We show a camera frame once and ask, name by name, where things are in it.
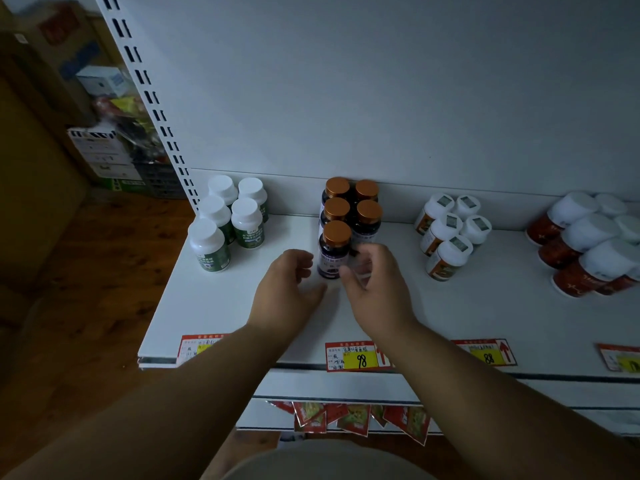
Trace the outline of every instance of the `forearm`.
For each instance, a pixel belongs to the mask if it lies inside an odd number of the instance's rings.
[[[245,326],[57,440],[6,480],[197,479],[283,352]]]
[[[612,477],[636,452],[577,413],[416,324],[376,343],[446,437],[490,478]]]

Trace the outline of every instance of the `green and red package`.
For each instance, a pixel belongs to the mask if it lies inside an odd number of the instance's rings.
[[[375,419],[383,428],[387,425],[387,421],[382,417],[385,413],[385,407],[382,404],[371,405],[371,417]]]
[[[299,433],[326,433],[326,414],[323,411],[320,416],[317,416],[310,423],[304,426],[300,426],[298,422],[298,416],[293,416],[293,431]]]
[[[326,423],[331,424],[334,421],[338,421],[349,414],[349,409],[346,404],[327,403],[324,405],[326,411]]]
[[[349,414],[338,420],[338,428],[367,437],[369,435],[370,404],[348,404]]]
[[[293,403],[300,426],[306,426],[324,413],[323,403]]]
[[[293,409],[293,403],[291,401],[267,401],[270,405],[276,406],[277,409],[288,412],[289,414],[295,414],[296,410]]]
[[[382,417],[402,429],[422,446],[427,441],[427,431],[431,418],[420,406],[385,406]]]

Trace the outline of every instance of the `person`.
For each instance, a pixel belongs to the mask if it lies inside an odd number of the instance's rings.
[[[340,268],[355,319],[480,475],[636,477],[638,453],[622,438],[418,322],[391,252],[379,244],[362,244],[359,251],[371,263],[364,286],[352,270]],[[311,274],[312,259],[306,251],[285,251],[260,282],[244,327],[46,446],[6,480],[198,479],[260,381],[320,304],[325,285],[298,289]],[[263,454],[227,476],[431,478],[391,454],[356,446],[324,448],[325,442],[331,440]]]

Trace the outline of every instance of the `copper bottle cap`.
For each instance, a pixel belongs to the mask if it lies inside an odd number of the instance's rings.
[[[329,246],[341,248],[351,240],[351,228],[342,221],[327,222],[324,226],[323,237]]]
[[[363,224],[375,224],[382,218],[382,207],[373,200],[363,200],[358,203],[358,220]]]
[[[378,184],[373,180],[361,180],[356,184],[356,194],[359,200],[378,196]]]
[[[330,221],[343,221],[351,206],[340,197],[333,197],[324,203],[324,215]]]
[[[329,197],[344,195],[349,191],[349,181],[344,177],[332,177],[326,181],[324,191]]]

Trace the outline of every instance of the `bottle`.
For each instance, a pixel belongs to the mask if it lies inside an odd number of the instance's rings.
[[[603,216],[613,217],[622,216],[627,213],[627,204],[622,202],[618,197],[611,194],[597,194],[596,202],[600,204],[599,213]]]
[[[238,198],[252,198],[258,204],[258,208],[260,208],[262,222],[269,220],[269,213],[267,212],[267,192],[260,178],[248,177],[240,180],[240,183],[238,183]]]
[[[465,223],[462,224],[460,235],[466,237],[474,245],[473,252],[476,252],[486,241],[486,238],[489,237],[492,229],[493,226],[486,217],[472,216],[468,217]]]
[[[322,200],[320,201],[320,215],[322,215],[324,204],[327,200],[334,197],[340,197],[346,200],[350,189],[351,186],[346,178],[332,177],[327,180],[322,192]]]
[[[542,246],[581,217],[597,212],[600,204],[584,192],[571,192],[558,200],[525,231],[527,238]]]
[[[257,248],[264,242],[264,226],[258,202],[252,198],[239,198],[231,206],[231,222],[240,246]]]
[[[429,226],[429,229],[420,240],[420,250],[427,256],[431,256],[438,245],[451,239],[462,229],[462,219],[455,214],[447,213],[440,216]]]
[[[212,273],[224,271],[231,256],[225,244],[225,235],[208,219],[196,219],[189,226],[189,245],[196,253],[203,269]]]
[[[455,235],[441,242],[427,259],[427,274],[436,281],[449,281],[467,263],[473,250],[474,245],[463,235]]]
[[[443,193],[433,194],[424,204],[420,214],[418,214],[418,218],[413,223],[413,228],[416,229],[418,234],[424,235],[432,222],[453,209],[454,205],[455,202],[450,195]]]
[[[636,246],[640,244],[640,219],[633,216],[618,216],[613,219],[620,227],[620,239]]]
[[[474,216],[480,212],[480,207],[482,207],[480,201],[473,195],[460,195],[456,199],[452,213],[466,221],[469,216]]]
[[[378,184],[373,180],[359,180],[351,192],[351,198],[349,205],[351,211],[355,212],[358,207],[358,202],[361,200],[373,200],[378,201]]]
[[[320,213],[320,226],[318,229],[318,238],[322,235],[324,226],[329,221],[345,221],[349,214],[349,202],[340,197],[333,197],[324,204],[323,211]]]
[[[234,186],[234,181],[226,175],[216,175],[211,177],[207,183],[209,195],[222,197],[225,205],[231,209],[231,204],[238,198],[238,189]]]
[[[560,293],[580,298],[640,266],[640,250],[614,237],[601,242],[551,277]]]
[[[538,250],[538,256],[547,266],[562,269],[599,243],[619,234],[619,227],[610,218],[601,214],[589,214],[542,246]]]
[[[608,282],[603,287],[598,288],[596,293],[600,293],[604,296],[611,296],[620,291],[627,290],[636,284],[640,283],[640,266],[636,266],[626,274],[616,278],[615,280]]]
[[[350,241],[351,228],[345,222],[331,221],[324,226],[324,231],[318,239],[320,256],[317,270],[320,276],[329,280],[340,277],[340,266],[349,261]]]
[[[358,204],[356,215],[350,219],[351,254],[356,256],[356,245],[375,242],[382,219],[382,207],[373,200],[363,200]]]
[[[234,225],[231,224],[231,211],[225,205],[225,201],[222,197],[217,195],[209,195],[204,197],[198,203],[199,213],[201,219],[209,219],[218,226],[218,229],[222,231],[225,236],[225,244],[229,245],[236,240],[236,233],[234,233]]]

